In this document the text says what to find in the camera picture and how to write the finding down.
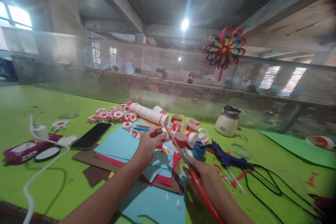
smartphone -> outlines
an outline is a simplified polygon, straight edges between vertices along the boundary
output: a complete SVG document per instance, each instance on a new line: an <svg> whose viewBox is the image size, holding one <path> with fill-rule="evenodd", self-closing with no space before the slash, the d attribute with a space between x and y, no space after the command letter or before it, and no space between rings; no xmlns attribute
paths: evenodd
<svg viewBox="0 0 336 224"><path fill-rule="evenodd" d="M92 129L84 134L80 139L78 139L71 149L78 150L90 150L93 146L101 139L101 137L108 131L111 124L107 123L97 123Z"/></svg>

perforated metal fence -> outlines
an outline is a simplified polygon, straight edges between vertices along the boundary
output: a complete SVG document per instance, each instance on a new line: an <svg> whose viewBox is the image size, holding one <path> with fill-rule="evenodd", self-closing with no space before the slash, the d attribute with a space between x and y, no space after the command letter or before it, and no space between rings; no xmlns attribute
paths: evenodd
<svg viewBox="0 0 336 224"><path fill-rule="evenodd" d="M244 56L219 71L199 51L3 28L23 84L215 121L226 104L239 124L304 137L336 136L336 68Z"/></svg>

white kettle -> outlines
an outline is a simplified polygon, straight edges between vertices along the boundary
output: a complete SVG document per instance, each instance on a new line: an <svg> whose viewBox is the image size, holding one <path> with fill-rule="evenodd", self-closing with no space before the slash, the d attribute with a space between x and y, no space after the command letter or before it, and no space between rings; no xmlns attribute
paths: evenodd
<svg viewBox="0 0 336 224"><path fill-rule="evenodd" d="M223 107L223 112L216 121L215 130L223 136L233 137L238 126L240 113L240 110L230 105Z"/></svg>

scissor blade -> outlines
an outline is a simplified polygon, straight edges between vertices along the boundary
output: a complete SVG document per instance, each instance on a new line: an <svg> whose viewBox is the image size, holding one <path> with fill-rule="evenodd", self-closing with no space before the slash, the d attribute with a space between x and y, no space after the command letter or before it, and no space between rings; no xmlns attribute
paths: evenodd
<svg viewBox="0 0 336 224"><path fill-rule="evenodd" d="M185 156L185 154L182 152L181 148L179 147L179 145L177 144L176 140L174 139L173 135L170 133L170 131L167 131L171 140L174 142L175 146L177 147L178 151L181 153L182 159L185 162L185 164L188 166L188 169L190 170L191 165L189 160L187 159L187 157Z"/></svg>

hand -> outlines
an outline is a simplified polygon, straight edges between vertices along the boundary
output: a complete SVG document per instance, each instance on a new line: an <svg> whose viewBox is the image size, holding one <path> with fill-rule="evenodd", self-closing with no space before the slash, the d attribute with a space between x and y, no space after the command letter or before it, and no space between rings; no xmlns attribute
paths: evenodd
<svg viewBox="0 0 336 224"><path fill-rule="evenodd" d="M153 160L155 148L162 144L165 140L166 132L162 130L163 126L150 129L141 134L138 148L134 154L144 166L149 166Z"/></svg>
<svg viewBox="0 0 336 224"><path fill-rule="evenodd" d="M231 198L230 192L227 190L226 186L219 177L218 172L215 170L213 166L198 161L194 158L189 158L188 160L192 168L199 173L200 175L199 180L201 182L201 185L215 209L219 207L218 206L219 195L228 196ZM190 171L185 167L183 168L183 170L186 173L188 184L191 186L192 190L194 191L194 194L199 199L199 201L203 202L197 190L197 187L191 178Z"/></svg>

